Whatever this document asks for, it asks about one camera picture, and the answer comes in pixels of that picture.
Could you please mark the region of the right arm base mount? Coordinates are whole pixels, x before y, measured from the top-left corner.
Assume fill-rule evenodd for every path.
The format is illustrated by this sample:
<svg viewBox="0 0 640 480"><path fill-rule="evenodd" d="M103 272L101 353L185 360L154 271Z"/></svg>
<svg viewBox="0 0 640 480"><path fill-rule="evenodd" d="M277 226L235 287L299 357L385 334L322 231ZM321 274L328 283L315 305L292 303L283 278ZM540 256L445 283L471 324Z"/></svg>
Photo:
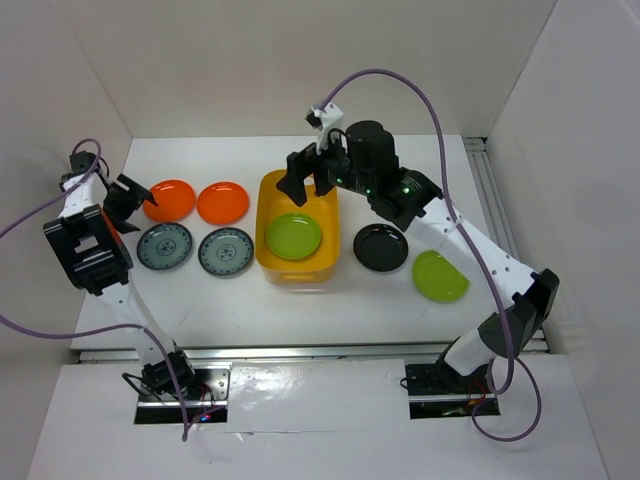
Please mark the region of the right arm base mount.
<svg viewBox="0 0 640 480"><path fill-rule="evenodd" d="M498 416L500 408L488 388L487 370L483 365L470 376L461 377L437 363L406 364L399 385L408 395L410 418L470 417L476 406L480 406L479 416Z"/></svg>

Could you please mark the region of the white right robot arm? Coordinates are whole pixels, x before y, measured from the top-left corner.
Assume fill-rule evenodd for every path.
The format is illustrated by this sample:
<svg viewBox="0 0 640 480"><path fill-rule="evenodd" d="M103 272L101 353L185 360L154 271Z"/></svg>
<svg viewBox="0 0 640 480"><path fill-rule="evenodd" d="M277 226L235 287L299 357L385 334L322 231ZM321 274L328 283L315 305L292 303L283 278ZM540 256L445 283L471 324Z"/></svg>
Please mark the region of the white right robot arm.
<svg viewBox="0 0 640 480"><path fill-rule="evenodd" d="M472 225L424 174L400 165L392 134L376 121L360 121L325 146L290 153L278 189L296 206L307 201L304 181L316 196L343 188L364 196L371 209L430 246L468 280L488 287L497 305L476 329L441 355L436 379L460 391L491 360L516 357L548 318L559 287L549 269L519 262Z"/></svg>

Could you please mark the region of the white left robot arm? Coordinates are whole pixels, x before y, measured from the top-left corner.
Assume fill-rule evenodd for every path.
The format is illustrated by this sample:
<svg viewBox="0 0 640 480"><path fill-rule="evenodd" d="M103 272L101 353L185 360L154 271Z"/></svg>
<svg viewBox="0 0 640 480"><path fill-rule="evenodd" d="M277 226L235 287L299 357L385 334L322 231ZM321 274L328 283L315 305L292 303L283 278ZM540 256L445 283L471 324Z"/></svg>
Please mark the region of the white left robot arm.
<svg viewBox="0 0 640 480"><path fill-rule="evenodd" d="M128 222L153 194L121 174L112 182L99 157L87 151L70 154L70 172L59 186L66 194L58 218L43 232L71 283L95 296L117 324L142 327L133 335L142 364L141 383L155 394L176 399L196 390L197 374L183 350L155 321L134 285L133 260L121 236L138 228Z"/></svg>

